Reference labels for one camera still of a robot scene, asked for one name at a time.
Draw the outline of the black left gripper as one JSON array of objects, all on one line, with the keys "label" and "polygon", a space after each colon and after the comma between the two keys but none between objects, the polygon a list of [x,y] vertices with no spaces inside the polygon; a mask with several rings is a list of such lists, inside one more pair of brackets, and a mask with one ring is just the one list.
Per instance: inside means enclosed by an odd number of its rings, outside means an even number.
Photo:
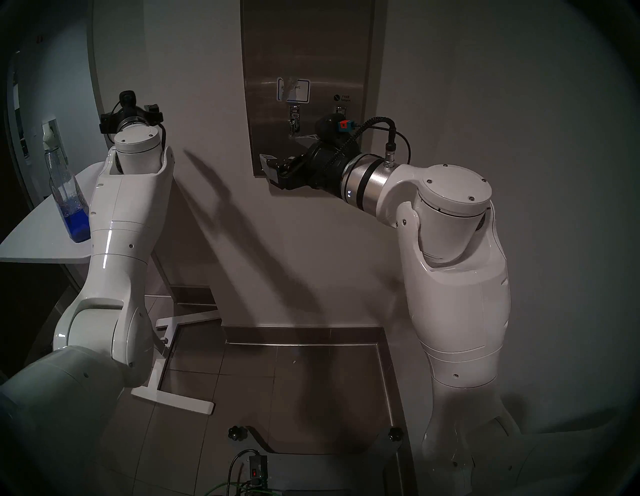
[{"label": "black left gripper", "polygon": [[153,127],[163,122],[164,116],[157,104],[126,106],[118,111],[101,114],[99,130],[103,135],[115,135],[130,124],[142,123]]}]

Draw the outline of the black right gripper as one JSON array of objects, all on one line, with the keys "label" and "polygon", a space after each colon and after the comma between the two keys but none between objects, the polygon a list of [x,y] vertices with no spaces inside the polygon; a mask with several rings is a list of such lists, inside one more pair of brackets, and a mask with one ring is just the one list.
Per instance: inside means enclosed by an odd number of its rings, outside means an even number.
[{"label": "black right gripper", "polygon": [[318,141],[303,155],[281,160],[273,155],[259,154],[262,171],[268,183],[279,190],[296,190],[308,186],[327,193],[340,193],[343,171],[360,155],[357,141],[345,147],[340,143]]}]

